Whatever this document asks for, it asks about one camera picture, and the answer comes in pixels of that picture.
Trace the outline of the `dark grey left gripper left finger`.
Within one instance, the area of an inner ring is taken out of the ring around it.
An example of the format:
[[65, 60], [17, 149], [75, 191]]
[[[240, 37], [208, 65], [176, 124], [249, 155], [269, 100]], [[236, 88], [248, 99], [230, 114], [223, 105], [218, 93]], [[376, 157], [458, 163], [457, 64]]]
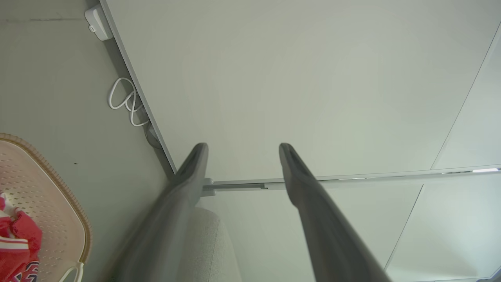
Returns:
[[202, 196], [208, 145], [197, 143], [143, 220], [112, 271], [113, 282], [175, 282], [190, 216]]

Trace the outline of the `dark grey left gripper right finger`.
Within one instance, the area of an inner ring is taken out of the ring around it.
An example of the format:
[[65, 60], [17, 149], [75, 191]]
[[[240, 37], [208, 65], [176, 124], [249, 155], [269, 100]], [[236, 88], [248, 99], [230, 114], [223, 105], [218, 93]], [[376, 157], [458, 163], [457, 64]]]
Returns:
[[289, 143], [279, 146], [283, 179], [297, 208], [317, 282], [388, 282], [370, 250]]

